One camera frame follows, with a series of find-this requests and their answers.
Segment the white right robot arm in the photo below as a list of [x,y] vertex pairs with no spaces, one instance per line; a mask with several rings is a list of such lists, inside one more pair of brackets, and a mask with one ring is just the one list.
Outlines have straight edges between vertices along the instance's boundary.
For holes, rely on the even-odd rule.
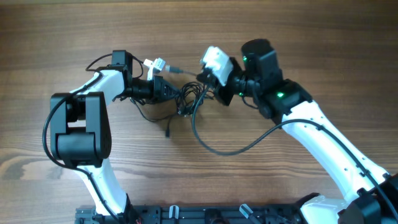
[[241,47],[243,63],[208,47],[197,77],[229,105],[234,95],[251,97],[264,118],[296,139],[326,170],[342,197],[311,194],[292,209],[302,223],[396,223],[397,176],[368,159],[327,119],[298,83],[285,79],[266,39]]

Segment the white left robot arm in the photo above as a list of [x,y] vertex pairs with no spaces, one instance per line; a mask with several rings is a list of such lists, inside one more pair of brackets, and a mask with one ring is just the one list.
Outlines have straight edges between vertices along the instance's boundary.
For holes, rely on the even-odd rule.
[[57,166],[77,173],[95,202],[91,221],[132,223],[139,215],[128,194],[121,188],[109,155],[112,137],[107,107],[115,100],[157,104],[174,99],[179,89],[159,73],[165,68],[161,58],[139,62],[147,67],[146,79],[133,75],[135,56],[126,50],[109,54],[111,63],[86,71],[93,77],[68,93],[56,93],[50,99],[42,143],[47,157]]

